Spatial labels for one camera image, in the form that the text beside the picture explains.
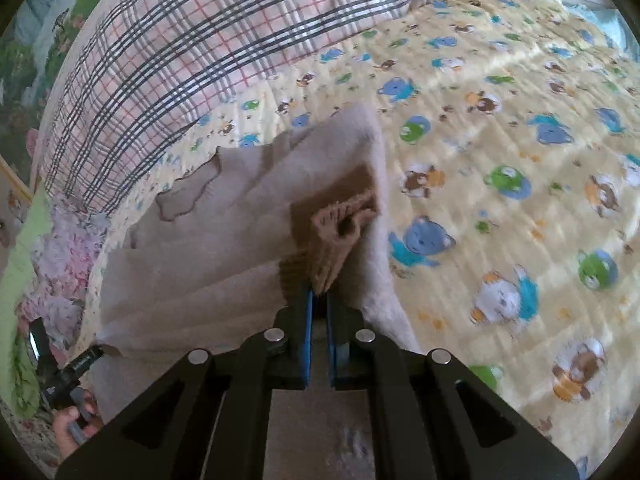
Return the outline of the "beige fleece baby garment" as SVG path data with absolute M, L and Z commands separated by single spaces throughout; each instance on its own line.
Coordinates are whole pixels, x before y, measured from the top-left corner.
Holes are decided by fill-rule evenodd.
M 218 354 L 268 328 L 306 292 L 335 287 L 401 348 L 418 341 L 386 256 L 384 142 L 374 110 L 252 148 L 221 148 L 156 196 L 108 257 L 106 353 L 90 374 L 112 419 L 195 348 Z

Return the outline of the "green pillow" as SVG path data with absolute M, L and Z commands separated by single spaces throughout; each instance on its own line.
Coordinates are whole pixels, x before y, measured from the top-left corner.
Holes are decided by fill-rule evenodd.
M 37 195 L 10 249 L 1 278 L 1 400 L 18 418 L 31 418 L 35 414 L 40 393 L 35 367 L 18 329 L 16 308 L 35 278 L 32 248 L 51 229 L 49 200 Z

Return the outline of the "floral ruffled pillow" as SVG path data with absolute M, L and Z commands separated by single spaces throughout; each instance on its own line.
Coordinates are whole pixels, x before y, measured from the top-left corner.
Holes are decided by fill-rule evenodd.
M 16 307 L 23 325 L 43 320 L 53 348 L 68 353 L 76 344 L 88 284 L 110 222 L 90 214 L 63 195 L 47 201 L 49 232 L 36 237 L 30 250 L 35 276 Z

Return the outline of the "yellow bear print bedsheet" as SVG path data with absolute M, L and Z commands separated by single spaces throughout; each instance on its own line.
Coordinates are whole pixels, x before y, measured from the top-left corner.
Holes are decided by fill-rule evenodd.
M 413 351 L 447 348 L 588 478 L 639 404 L 639 66 L 559 0 L 434 2 L 202 116 L 118 207 L 89 325 L 158 194 L 356 104 L 382 130 Z

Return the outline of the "pink plaid quilt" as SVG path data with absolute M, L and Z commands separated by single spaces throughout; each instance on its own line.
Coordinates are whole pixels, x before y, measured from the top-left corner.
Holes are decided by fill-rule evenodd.
M 55 78 L 32 178 L 111 211 L 220 102 L 432 1 L 100 0 Z

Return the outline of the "light blue blanket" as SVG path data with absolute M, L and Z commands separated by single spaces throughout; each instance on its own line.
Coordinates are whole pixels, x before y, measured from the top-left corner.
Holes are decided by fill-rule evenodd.
M 620 49 L 634 61 L 639 61 L 639 41 L 619 10 L 587 0 L 561 1 L 570 13 L 596 26 L 609 47 Z

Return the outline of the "landscape wall painting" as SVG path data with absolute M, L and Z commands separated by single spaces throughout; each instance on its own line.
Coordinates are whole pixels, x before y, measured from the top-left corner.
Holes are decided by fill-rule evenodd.
M 24 0 L 1 35 L 1 157 L 29 184 L 44 108 L 100 0 Z

